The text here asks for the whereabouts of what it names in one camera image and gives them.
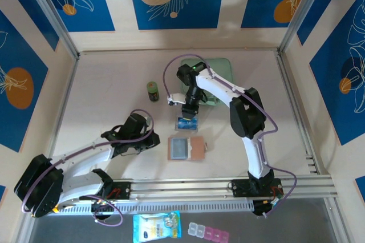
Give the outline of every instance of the cable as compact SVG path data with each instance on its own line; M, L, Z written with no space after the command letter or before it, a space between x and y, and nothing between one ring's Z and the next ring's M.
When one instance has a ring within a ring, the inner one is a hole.
M83 148L77 152L74 152L68 156L66 156L64 159L60 159L59 161L57 161L56 163L54 163L53 165L49 166L43 173L41 173L38 178L33 182L32 186L29 188L28 192L26 193L24 199L23 199L23 202L22 202L22 212L23 213L28 213L30 212L29 209L26 209L26 203L30 197L30 195L32 194L32 192L34 191L35 187L38 185L38 183L55 167L57 167L58 165L60 164L63 164L65 163L67 160L75 157L75 156L78 156L78 155L81 155L82 153L84 152L87 152L89 150L92 150L92 149L96 149L97 147L101 147L101 146L105 146L105 145L110 145L110 144L113 144L113 143L134 143L134 142L138 142L138 141L142 141L146 138L148 138L150 136L150 134L152 133L153 131L153 128L155 126L155 121L153 120L153 117L151 116L151 114L145 110L142 110L142 109L135 109L133 110L130 115L132 115L134 112L137 112L137 111L141 111L141 112L144 112L145 114L147 114L150 118L151 118L151 129L149 130L149 132L143 136L143 137L140 137L138 139L131 139L131 140L113 140L113 141L106 141L106 142L102 142L102 143L98 143L98 144L95 144L95 145L91 145L91 146L88 146L86 148Z
M263 153L263 147L262 147L262 140L263 140L263 137L267 134L270 134L270 133L276 133L279 128L276 124L276 122L273 120L273 118L260 106L258 105L252 98L250 98L249 96L247 96L247 94L237 90L234 88L234 86L231 86L230 84L226 83L225 81L221 80L220 78L216 77L212 70L210 69L210 66L208 64L208 62L201 56L197 55L197 54L183 54L183 55L180 55L180 56L176 56L175 58L173 58L172 60L170 60L170 62L166 65L165 67L165 70L164 70L164 73L163 73L163 82L164 82L164 86L165 86L165 89L166 89L166 93L168 96L170 96L170 93L167 89L167 86L166 86L166 82L165 82L165 73L166 73L166 70L167 68L170 66L170 64L174 61L176 61L177 59L180 59L182 57L185 57L185 56L195 56L195 57L198 57L199 59L201 59L205 65L206 65L206 69L208 70L208 73L209 75L212 77L212 79L216 80L217 82L221 83L222 85L224 85L225 87L231 89L233 92L235 92L236 94L239 94L241 96L243 96L246 100L248 100L253 106L255 106L257 109L260 110L260 112L262 112L266 118L272 123L272 125L274 126L274 129L273 130L270 130L270 131L267 131L267 132L262 132L261 134L258 135L258 151L259 151L259 155L262 159L262 162L270 169L273 169L275 171L279 171L279 172L284 172L284 173L287 173L291 176L293 176L294 178L294 183L293 183L293 186L291 187L291 189L288 191L288 193L278 202L278 204L270 211L268 212L267 214L264 214L265 217L267 217L268 215L270 215L274 210L276 210L280 205L281 203L283 203L289 196L290 194L293 192L294 188L297 186L297 176L290 172L290 171L287 171L287 170L284 170L284 169L279 169L279 168L275 168L275 167L272 167L268 162L267 160L265 159L265 155Z
M103 200L104 202L106 202L110 207L112 207L114 209L114 211L117 211L118 214L120 215L120 221L117 224L108 224L105 223L104 221L100 221L97 217L96 217L96 213L98 212L98 210L101 208L98 208L94 211L93 213L93 218L95 220L96 223L99 223L103 226L107 226L107 227L117 227L119 225L121 225L123 223L123 214L121 213L121 211L117 208L117 206L115 206L113 203L111 203L110 201L108 201L107 199L104 199L100 196L94 196L94 195L87 195L87 197L90 197L91 199L96 199L96 200Z

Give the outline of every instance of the blue snack bag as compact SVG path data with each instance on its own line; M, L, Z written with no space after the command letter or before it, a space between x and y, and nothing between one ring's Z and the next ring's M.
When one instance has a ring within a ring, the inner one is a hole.
M136 214L133 216L133 243L166 237L181 238L178 210L170 213Z

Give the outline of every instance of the white wall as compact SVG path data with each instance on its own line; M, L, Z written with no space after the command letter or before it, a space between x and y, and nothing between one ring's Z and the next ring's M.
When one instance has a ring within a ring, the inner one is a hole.
M365 135L339 144L329 113L310 70L309 63L355 0L332 0L303 47L297 37L286 56L301 94L314 146L334 179L340 203L355 242L364 242L365 204L355 178L365 175Z
M48 67L21 152L0 145L0 185L7 188L0 208L0 242L8 243L21 219L21 201L13 193L14 186L30 160L47 153L74 61L61 43L53 52L18 0L0 0L0 10Z
M217 29L144 31L138 30L132 0L106 1L115 31L71 33L79 51L277 47L286 32L286 28L241 29L248 0L222 0Z

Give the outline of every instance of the purple cable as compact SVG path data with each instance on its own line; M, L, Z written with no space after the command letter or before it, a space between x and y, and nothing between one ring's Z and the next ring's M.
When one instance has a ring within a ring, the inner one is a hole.
M283 169L279 169L279 168L275 168L275 167L272 167L268 162L267 162L267 160L265 159L265 155L263 154L263 148L262 148L262 140L263 140L263 137L265 136L265 135L267 135L267 134L270 134L270 133L276 133L278 130L279 130L279 128L278 128L278 126L277 126L277 124L276 124L276 122L273 120L273 118L260 106L260 105L258 105L252 98L250 98L249 96L247 96L245 93L243 93L243 92L241 92L241 91L239 91L239 90L237 90L237 89L235 89L233 86L231 86L231 85L229 85L228 83L226 83L225 81L223 81L223 80L221 80L220 78L217 78L217 77L215 77L214 75L213 75L213 73L212 73L212 70L210 69L210 66L209 66L209 64L208 64L208 62L203 58L203 57L201 57L201 56L199 56L199 55L196 55L196 54L184 54L184 55L180 55L180 56L177 56L177 57L175 57L175 58L173 58L172 60L170 60L170 62L167 64L167 66L166 66L166 68L165 68L165 70L164 70L164 73L163 73L163 82L164 82L164 86L165 86L165 89L166 89L166 93L167 93L167 95L168 96L170 96L170 93L169 93L169 91L168 91L168 89L167 89L167 86L166 86L166 82L165 82L165 73L166 73L166 70L167 70L167 68L170 66L170 64L172 63L172 62L174 62L174 61L176 61L177 59L180 59L180 58L182 58L182 57L184 57L184 56L196 56L196 57L198 57L198 58L200 58L204 63L205 63L205 65L206 65L206 69L208 70L208 73L209 73L209 75L214 79L214 80L216 80L216 81L218 81L219 83L221 83L221 84L223 84L225 87L227 87L227 88L229 88L229 89L231 89L231 90L233 90L233 92L235 92L235 93L237 93L237 94L239 94L239 95L242 95L245 99L247 99L253 106L255 106L256 108L258 108L259 110L260 110L260 112L262 112L266 117L267 117L267 119L269 119L270 120L270 122L273 124L273 126L274 126L274 129L273 130L271 130L271 131L267 131L267 132L262 132L261 134L259 134L258 135L258 140L259 140L259 142L258 142L258 151L259 151L259 155L260 155L260 157L261 157L261 159L262 159L262 161L263 161L263 163L267 166L267 167L269 167L270 169L273 169L273 170L276 170L276 171L279 171L279 172L284 172L284 173L287 173L287 174L290 174L291 176L293 176L293 178L294 178L294 183L293 183L293 186L290 188L290 190L287 192L287 194L278 202L278 204L275 206L275 207L273 207L272 208L272 210L271 211L269 211L266 215L265 215L265 217L267 217L267 216L269 216L273 211L275 211L289 196L290 196L290 194L293 192L293 190L294 190L294 188L295 188L295 186L297 186L297 181L298 181L298 179L297 179L297 176L294 174L294 173L292 173L292 172L290 172L290 171L287 171L287 170L283 170Z
M119 223L117 224L108 224L108 223L105 223L103 221L100 221L96 218L96 212L98 210L95 210L94 213L93 213L93 218L95 219L95 222L103 225L103 226L107 226L107 227L117 227L119 225L121 225L123 223L123 214L121 213L121 211L113 204L111 203L110 201L106 200L106 199L103 199L101 198L100 196L94 196L94 195L88 195L87 197L90 197L91 199L97 199L97 200L103 200L104 202L106 202L110 207L112 207L114 210L116 210L118 212L118 214L120 215L120 221Z
M138 139L131 139L131 140L114 140L114 141L106 141L106 142L102 142L102 143L98 143L98 144L95 144L95 145L91 145L91 146L88 146L86 148L83 148L81 149L80 151L77 151L77 152L74 152L72 154L70 154L69 156L66 156L63 159L60 159L59 161L57 161L55 164L49 166L42 174L40 174L40 176L33 182L32 186L29 188L28 192L26 193L24 199L23 199L23 202L22 202L22 212L23 213L28 213L30 212L30 210L26 209L26 203L30 197L30 195L32 194L32 192L34 191L35 187L38 185L38 183L55 167L57 167L58 165L60 165L61 163L65 163L67 160L75 157L75 156L78 156L84 152L87 152L91 149L95 149L97 147L101 147L101 146L105 146L105 145L110 145L110 144L113 144L113 143L133 143L133 142L138 142L138 141L142 141L146 138L148 138L150 136L150 134L152 133L152 130L155 126L155 122L153 120L153 117L151 116L151 114L145 110L142 110L142 109L135 109L133 110L131 114L133 114L134 112L137 112L137 111L141 111L141 112L144 112L145 114L147 114L150 118L151 118L151 122L152 122L152 125L151 125L151 129L149 130L149 132L143 136L143 137L140 137Z

